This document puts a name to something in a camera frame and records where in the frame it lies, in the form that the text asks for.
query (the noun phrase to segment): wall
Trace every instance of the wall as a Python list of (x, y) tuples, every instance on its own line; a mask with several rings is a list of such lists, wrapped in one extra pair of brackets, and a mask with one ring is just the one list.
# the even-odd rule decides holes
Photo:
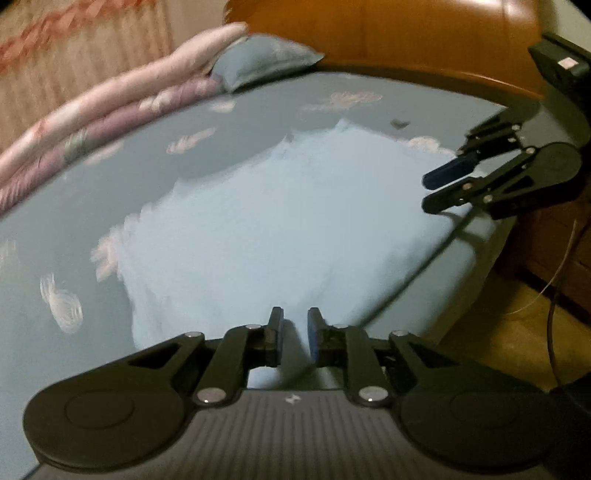
[(197, 33), (223, 22), (227, 0), (165, 0), (173, 33), (173, 46), (178, 47)]
[(568, 0), (541, 0), (541, 24), (544, 30), (591, 51), (591, 21)]

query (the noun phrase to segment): black mount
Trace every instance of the black mount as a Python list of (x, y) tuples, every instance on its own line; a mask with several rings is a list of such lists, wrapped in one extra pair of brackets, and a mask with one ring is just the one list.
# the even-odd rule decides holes
[[(115, 472), (148, 462), (183, 437), (196, 416), (239, 408), (251, 391), (248, 371), (279, 364), (282, 323), (283, 310), (275, 307), (266, 326), (233, 328), (221, 340), (187, 333), (56, 383), (27, 405), (25, 435), (40, 462), (60, 470)], [(309, 310), (308, 327), (316, 366), (343, 370), (344, 393), (360, 415), (387, 412), (433, 459), (504, 473), (547, 456), (556, 412), (535, 387), (405, 332), (381, 340), (359, 327), (329, 326), (317, 308)], [(343, 441), (331, 437), (327, 423), (317, 428), (328, 428), (331, 442)]]
[(168, 448), (204, 408), (236, 400), (248, 371), (277, 367), (283, 310), (266, 326), (247, 325), (206, 340), (189, 332), (39, 392), (23, 427), (42, 463), (110, 471)]
[(469, 175), (487, 158), (515, 150), (520, 154), (486, 177), (463, 178), (426, 196), (425, 212), (469, 202), (494, 219), (505, 218), (574, 200), (585, 187), (591, 53), (549, 33), (529, 50), (557, 92), (543, 102), (512, 105), (471, 129), (457, 157), (425, 174), (423, 185), (435, 190)]

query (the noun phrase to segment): blue bedsheet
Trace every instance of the blue bedsheet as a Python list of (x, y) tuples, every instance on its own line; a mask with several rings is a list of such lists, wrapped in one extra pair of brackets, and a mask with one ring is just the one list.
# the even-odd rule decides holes
[[(332, 323), (357, 322), (399, 292), (470, 214), (469, 205), (446, 215), (421, 210), (422, 175), (445, 161), (340, 121), (177, 184), (109, 234), (136, 346), (195, 330), (221, 338), (264, 323), (277, 305), (299, 335), (286, 351), (306, 350), (311, 306)], [(255, 372), (249, 386), (267, 385), (269, 374)]]
[[(100, 244), (111, 227), (179, 180), (225, 171), (293, 130), (346, 118), (404, 140), (433, 137), (439, 146), (414, 143), (453, 150), (498, 109), (403, 82), (315, 73), (160, 119), (44, 186), (0, 222), (0, 478), (19, 478), (36, 463), (21, 430), (35, 392), (135, 350), (132, 308), (123, 283), (109, 275), (108, 245)], [(406, 328), (440, 338), (478, 294), (507, 232), (507, 223), (474, 218), (412, 275), (370, 333)]]

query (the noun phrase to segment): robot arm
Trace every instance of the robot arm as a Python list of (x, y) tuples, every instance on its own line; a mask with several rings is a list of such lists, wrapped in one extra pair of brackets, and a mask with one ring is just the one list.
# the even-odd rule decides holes
[(518, 473), (553, 444), (548, 396), (406, 332), (372, 339), (312, 308), (312, 358), (342, 369), (343, 388), (247, 389), (250, 369), (279, 364), (283, 323), (275, 307), (267, 325), (190, 332), (42, 390), (23, 418), (41, 463), (28, 478), (242, 480), (281, 465), (297, 479), (548, 478)]
[(427, 173), (423, 185), (435, 190), (487, 158), (520, 153), (486, 177), (466, 177), (426, 196), (423, 211), (470, 202), (498, 219), (579, 196), (589, 174), (591, 53), (544, 34), (530, 55), (556, 91), (542, 102), (510, 106), (471, 129), (457, 157)]

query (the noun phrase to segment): mattress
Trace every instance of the mattress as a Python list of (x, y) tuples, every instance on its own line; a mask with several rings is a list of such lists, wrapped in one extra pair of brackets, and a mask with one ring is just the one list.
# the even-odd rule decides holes
[[(449, 152), (468, 128), (498, 109), (403, 82), (313, 73), (162, 118), (37, 191), (0, 222), (0, 477), (19, 478), (36, 463), (21, 429), (35, 392), (135, 351), (132, 306), (123, 284), (109, 275), (108, 246), (100, 245), (111, 227), (177, 181), (229, 169), (293, 131), (331, 128), (345, 118), (417, 148)], [(360, 322), (372, 336), (404, 329), (438, 341), (478, 296), (511, 223), (474, 212)], [(98, 263), (91, 260), (97, 251)], [(306, 353), (292, 351), (284, 362), (300, 357)], [(300, 374), (290, 372), (290, 378)], [(312, 378), (310, 385), (316, 381), (330, 384)]]

